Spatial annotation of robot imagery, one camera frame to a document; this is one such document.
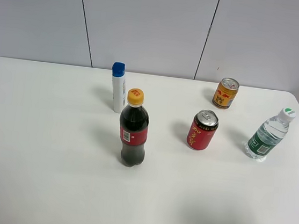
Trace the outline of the white bottle blue cap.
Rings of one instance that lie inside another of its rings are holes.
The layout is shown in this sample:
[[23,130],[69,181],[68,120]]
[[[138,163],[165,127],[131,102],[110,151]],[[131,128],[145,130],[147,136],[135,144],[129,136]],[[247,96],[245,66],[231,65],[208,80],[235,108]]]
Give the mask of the white bottle blue cap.
[[121,113],[126,101],[125,64],[115,62],[112,67],[112,88],[114,112]]

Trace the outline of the red herbal tea can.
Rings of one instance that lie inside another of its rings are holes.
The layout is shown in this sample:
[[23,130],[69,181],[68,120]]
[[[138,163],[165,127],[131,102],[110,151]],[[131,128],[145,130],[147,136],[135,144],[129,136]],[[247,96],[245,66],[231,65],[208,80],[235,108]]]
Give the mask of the red herbal tea can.
[[201,110],[193,119],[187,135],[188,145],[195,150],[205,150],[219,126],[219,119],[212,110]]

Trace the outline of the water bottle green label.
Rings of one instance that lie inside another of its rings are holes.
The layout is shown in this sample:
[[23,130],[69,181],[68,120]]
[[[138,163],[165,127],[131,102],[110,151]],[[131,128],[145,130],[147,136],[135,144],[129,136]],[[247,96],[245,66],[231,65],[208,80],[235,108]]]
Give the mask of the water bottle green label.
[[292,108],[283,108],[280,112],[261,124],[245,146],[246,154],[252,159],[263,161],[268,153],[286,136],[296,112]]

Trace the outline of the gold energy drink can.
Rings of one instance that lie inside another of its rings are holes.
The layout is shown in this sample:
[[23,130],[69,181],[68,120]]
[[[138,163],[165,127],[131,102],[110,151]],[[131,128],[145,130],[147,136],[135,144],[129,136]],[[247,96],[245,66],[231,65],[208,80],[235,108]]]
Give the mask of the gold energy drink can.
[[213,96],[213,104],[217,108],[228,109],[238,93],[239,83],[233,78],[223,78]]

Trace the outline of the cola bottle yellow cap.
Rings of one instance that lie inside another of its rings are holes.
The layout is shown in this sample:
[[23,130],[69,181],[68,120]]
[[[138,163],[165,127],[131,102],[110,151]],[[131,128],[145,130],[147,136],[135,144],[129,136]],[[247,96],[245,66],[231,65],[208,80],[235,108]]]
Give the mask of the cola bottle yellow cap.
[[128,105],[120,115],[121,159],[128,167],[139,165],[144,160],[145,142],[148,136],[149,114],[143,107],[144,93],[133,88],[128,91]]

